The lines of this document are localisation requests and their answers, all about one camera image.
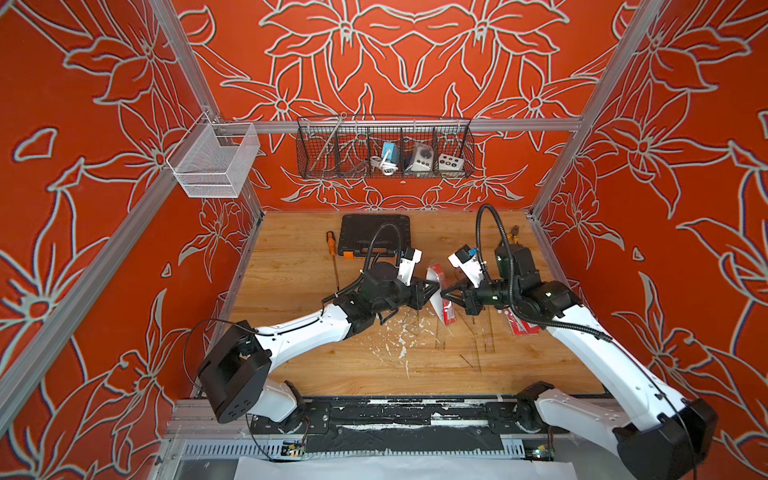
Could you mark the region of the red ruler set package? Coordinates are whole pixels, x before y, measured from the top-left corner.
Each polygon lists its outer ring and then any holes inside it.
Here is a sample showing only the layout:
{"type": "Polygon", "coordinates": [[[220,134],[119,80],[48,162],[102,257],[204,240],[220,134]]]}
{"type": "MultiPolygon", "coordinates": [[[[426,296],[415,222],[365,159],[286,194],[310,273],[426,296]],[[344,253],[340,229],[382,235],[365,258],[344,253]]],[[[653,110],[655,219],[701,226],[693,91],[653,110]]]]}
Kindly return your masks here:
{"type": "Polygon", "coordinates": [[[541,331],[538,325],[518,318],[510,308],[504,309],[503,313],[509,322],[512,333],[516,336],[537,335],[541,331]]]}
{"type": "Polygon", "coordinates": [[[439,284],[438,291],[430,298],[432,308],[445,326],[452,325],[456,322],[456,314],[453,303],[442,296],[442,291],[448,287],[442,266],[436,262],[431,262],[427,269],[427,279],[439,284]]]}

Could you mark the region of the clear straight ruler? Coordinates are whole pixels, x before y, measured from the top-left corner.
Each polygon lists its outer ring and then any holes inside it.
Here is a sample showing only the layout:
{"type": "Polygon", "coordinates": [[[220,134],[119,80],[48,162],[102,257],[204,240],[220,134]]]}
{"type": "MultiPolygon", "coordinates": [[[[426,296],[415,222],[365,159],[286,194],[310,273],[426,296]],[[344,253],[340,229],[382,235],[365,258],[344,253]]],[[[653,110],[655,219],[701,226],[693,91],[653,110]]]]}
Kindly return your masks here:
{"type": "Polygon", "coordinates": [[[435,332],[434,332],[434,338],[435,338],[434,348],[436,350],[446,349],[448,332],[449,332],[448,327],[442,321],[436,322],[435,332]]]}
{"type": "Polygon", "coordinates": [[[481,327],[481,337],[483,340],[483,349],[485,353],[493,354],[495,349],[495,338],[493,331],[493,318],[483,318],[479,321],[481,327]]]}

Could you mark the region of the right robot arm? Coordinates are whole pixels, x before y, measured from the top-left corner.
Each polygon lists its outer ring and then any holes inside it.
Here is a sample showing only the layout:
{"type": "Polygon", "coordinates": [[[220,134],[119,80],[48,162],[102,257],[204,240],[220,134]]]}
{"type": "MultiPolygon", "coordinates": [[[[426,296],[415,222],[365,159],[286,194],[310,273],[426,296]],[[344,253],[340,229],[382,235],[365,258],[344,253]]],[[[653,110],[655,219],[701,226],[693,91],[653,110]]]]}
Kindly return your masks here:
{"type": "Polygon", "coordinates": [[[636,479],[681,479],[697,474],[707,458],[718,415],[703,399],[688,399],[642,365],[560,281],[543,281],[530,250],[509,240],[497,210],[489,213],[500,234],[495,249],[500,276],[493,278],[482,246],[465,245],[449,258],[465,277],[444,289],[443,299],[470,316],[485,308],[508,310],[566,346],[617,402],[610,410],[537,382],[519,392],[521,429],[569,431],[615,455],[636,479]]]}

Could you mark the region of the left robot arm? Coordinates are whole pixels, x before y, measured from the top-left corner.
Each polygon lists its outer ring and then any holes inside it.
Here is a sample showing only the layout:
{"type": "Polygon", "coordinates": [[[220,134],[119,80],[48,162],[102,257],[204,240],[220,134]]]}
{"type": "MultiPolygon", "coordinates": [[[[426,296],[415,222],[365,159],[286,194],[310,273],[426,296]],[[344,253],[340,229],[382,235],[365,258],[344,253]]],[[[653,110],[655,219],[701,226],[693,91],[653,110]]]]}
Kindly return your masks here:
{"type": "Polygon", "coordinates": [[[322,300],[311,314],[273,326],[234,323],[209,350],[197,378],[215,419],[228,424],[246,415],[266,417],[292,429],[305,410],[296,388],[270,374],[286,362],[320,346],[347,340],[385,323],[402,307],[422,309],[438,293],[436,280],[403,274],[378,262],[342,290],[322,300]]]}

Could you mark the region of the black orange tool case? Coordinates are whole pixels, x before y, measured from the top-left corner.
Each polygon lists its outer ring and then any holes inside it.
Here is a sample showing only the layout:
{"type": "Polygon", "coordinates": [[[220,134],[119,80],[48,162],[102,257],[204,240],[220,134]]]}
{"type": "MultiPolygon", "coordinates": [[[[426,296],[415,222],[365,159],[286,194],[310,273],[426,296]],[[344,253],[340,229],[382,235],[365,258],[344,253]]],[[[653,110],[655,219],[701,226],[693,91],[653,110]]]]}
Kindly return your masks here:
{"type": "Polygon", "coordinates": [[[373,255],[394,257],[397,251],[411,247],[411,219],[399,214],[347,214],[342,217],[337,241],[337,254],[343,258],[365,258],[371,239],[384,224],[393,224],[382,230],[374,242],[373,255]]]}

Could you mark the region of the white dotted cube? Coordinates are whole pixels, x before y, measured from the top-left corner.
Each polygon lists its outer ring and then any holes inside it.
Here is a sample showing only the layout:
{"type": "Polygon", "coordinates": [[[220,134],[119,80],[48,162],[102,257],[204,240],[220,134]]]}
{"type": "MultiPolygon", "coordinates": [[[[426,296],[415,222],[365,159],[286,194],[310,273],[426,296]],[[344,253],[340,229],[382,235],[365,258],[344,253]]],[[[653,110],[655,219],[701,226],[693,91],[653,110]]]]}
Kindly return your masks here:
{"type": "Polygon", "coordinates": [[[438,157],[438,171],[441,174],[458,174],[463,172],[464,159],[448,154],[440,154],[438,157]]]}

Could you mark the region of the white timer device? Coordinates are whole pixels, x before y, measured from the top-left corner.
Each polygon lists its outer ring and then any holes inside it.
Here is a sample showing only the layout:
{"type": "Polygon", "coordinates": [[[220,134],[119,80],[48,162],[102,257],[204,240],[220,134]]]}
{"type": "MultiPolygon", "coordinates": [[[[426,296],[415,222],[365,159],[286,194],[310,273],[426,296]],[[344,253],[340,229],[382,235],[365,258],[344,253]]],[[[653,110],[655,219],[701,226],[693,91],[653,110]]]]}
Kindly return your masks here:
{"type": "Polygon", "coordinates": [[[431,172],[434,159],[435,154],[432,147],[423,143],[417,143],[407,160],[406,171],[416,174],[431,172]]]}

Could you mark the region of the blue white small box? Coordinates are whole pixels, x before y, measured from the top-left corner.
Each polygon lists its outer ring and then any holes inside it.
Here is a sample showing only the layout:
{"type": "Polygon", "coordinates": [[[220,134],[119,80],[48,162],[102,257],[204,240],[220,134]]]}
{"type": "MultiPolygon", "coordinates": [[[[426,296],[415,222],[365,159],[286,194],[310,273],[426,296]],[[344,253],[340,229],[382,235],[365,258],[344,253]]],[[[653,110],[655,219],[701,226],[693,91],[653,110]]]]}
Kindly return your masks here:
{"type": "Polygon", "coordinates": [[[399,147],[394,142],[385,142],[381,150],[382,162],[385,164],[398,165],[399,158],[399,147]]]}

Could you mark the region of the orange handled screwdriver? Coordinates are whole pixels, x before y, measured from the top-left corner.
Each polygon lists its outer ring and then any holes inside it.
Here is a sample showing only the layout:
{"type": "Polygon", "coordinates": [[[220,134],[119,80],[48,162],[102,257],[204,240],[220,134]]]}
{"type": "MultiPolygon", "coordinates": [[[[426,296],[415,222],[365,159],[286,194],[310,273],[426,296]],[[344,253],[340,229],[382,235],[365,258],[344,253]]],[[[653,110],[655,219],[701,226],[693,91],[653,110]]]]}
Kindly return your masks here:
{"type": "Polygon", "coordinates": [[[336,237],[333,231],[327,231],[326,232],[326,243],[328,246],[329,256],[332,259],[332,264],[334,267],[334,278],[335,278],[335,284],[336,284],[336,290],[340,290],[340,282],[339,282],[339,275],[338,275],[338,267],[337,267],[337,261],[336,261],[336,237]]]}

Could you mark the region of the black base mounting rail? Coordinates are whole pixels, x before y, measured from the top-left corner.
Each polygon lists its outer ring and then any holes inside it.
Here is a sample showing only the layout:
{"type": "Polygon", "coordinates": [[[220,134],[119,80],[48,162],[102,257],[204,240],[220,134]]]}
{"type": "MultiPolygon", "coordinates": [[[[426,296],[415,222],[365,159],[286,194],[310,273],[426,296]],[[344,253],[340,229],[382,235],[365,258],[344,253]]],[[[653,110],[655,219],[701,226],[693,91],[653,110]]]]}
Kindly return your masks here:
{"type": "Polygon", "coordinates": [[[501,459],[554,457],[557,427],[521,428],[509,396],[310,397],[288,429],[249,415],[262,453],[275,459],[446,455],[501,459]]]}

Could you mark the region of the clear plastic wall bin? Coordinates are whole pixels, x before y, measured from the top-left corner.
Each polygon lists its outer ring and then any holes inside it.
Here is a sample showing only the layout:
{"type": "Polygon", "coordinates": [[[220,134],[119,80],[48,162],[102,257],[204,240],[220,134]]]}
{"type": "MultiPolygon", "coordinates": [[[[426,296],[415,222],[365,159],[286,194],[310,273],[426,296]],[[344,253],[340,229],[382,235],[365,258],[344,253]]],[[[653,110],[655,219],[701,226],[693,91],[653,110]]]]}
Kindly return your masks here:
{"type": "Polygon", "coordinates": [[[260,152],[253,125],[214,123],[202,113],[165,163],[188,197],[234,199],[240,196],[260,152]]]}

